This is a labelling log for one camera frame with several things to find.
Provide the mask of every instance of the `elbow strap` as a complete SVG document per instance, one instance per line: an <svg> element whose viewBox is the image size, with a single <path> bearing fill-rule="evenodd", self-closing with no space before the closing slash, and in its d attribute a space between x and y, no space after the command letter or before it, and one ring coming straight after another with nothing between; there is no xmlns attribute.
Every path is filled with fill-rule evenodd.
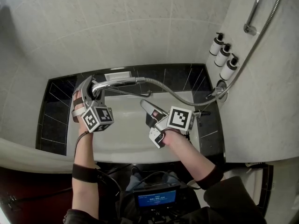
<svg viewBox="0 0 299 224"><path fill-rule="evenodd" d="M203 190L207 190L211 186L220 182L222 178L223 178L223 172L217 166L215 166L212 172L210 172L208 176L206 176L204 179L200 181L197 181L196 183Z"/></svg>
<svg viewBox="0 0 299 224"><path fill-rule="evenodd" d="M72 177L83 182L98 182L98 174L95 168L86 168L77 164L73 164Z"/></svg>

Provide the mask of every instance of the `display screen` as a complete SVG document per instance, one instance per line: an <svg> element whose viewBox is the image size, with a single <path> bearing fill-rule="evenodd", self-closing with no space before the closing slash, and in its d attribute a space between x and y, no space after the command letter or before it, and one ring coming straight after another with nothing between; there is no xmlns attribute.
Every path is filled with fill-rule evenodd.
<svg viewBox="0 0 299 224"><path fill-rule="evenodd" d="M140 195L138 202L140 207L155 206L167 203L173 203L176 200L176 190L160 192L155 194Z"/></svg>

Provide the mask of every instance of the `soap dispenser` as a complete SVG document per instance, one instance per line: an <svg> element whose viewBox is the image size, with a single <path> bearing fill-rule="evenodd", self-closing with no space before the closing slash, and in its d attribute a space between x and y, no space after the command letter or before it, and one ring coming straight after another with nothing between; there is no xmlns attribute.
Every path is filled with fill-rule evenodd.
<svg viewBox="0 0 299 224"><path fill-rule="evenodd" d="M236 64L239 58L236 57L234 54L232 55L234 56L234 58L231 59L230 61L227 61L220 72L220 77L222 80L229 80L233 75L233 73L235 72L235 70L237 69Z"/></svg>
<svg viewBox="0 0 299 224"><path fill-rule="evenodd" d="M210 48L210 53L213 56L216 56L218 54L219 50L221 49L221 47L224 43L222 41L223 33L217 32L216 34L218 34L218 36L214 38L213 43L212 43L211 48Z"/></svg>
<svg viewBox="0 0 299 224"><path fill-rule="evenodd" d="M228 57L230 56L229 50L230 50L230 44L228 43L224 44L224 47L220 49L214 61L216 66L222 67L225 64Z"/></svg>

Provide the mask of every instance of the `shower hose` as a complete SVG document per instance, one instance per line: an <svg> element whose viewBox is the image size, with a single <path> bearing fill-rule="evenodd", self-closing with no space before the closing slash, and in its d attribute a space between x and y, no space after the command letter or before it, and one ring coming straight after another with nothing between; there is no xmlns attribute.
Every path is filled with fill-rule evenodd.
<svg viewBox="0 0 299 224"><path fill-rule="evenodd" d="M216 96L215 98L207 101L207 102L203 102L203 103L191 103L187 100L184 100L183 98L181 98L179 95L177 95L173 90L171 90L169 87L167 87L166 85L164 85L162 82L159 82L157 80L151 79L151 78L145 78L145 82L147 83L152 83L155 84L157 86L160 86L161 88L163 88L164 90L166 90L168 93L170 93L172 96L174 96L176 99L178 99L179 101L181 101L182 103L186 104L186 105L190 105L190 106L206 106L211 104L212 102L216 101L218 98L220 98L221 96L223 96L226 92L228 92L228 90L236 83L237 79L239 78L239 76L241 75L242 71L245 69L245 66L247 65L248 61L250 60L252 54L255 52L257 46L259 45L259 43L261 42L263 36L265 35L269 25L271 24L273 17L275 16L277 9L279 7L281 0L276 0L275 4L271 10L271 13L260 33L260 35L258 36L256 42L254 43L254 45L252 46L251 50L249 51L243 65L240 67L239 72L237 73L237 75L234 77L233 81L228 85L228 87L218 96Z"/></svg>

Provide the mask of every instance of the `forearm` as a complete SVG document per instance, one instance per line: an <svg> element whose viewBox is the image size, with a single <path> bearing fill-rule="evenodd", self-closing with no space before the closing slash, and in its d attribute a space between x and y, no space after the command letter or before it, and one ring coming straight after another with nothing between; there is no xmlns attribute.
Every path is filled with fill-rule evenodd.
<svg viewBox="0 0 299 224"><path fill-rule="evenodd" d="M75 164L95 168L93 159L93 134L83 136L77 145ZM94 218L99 218L99 191L97 183L83 182L72 179L73 202L72 208L89 213Z"/></svg>
<svg viewBox="0 0 299 224"><path fill-rule="evenodd" d="M169 138L168 146L181 160L195 181L200 181L208 176L215 165L204 157L183 135L173 131L166 131Z"/></svg>

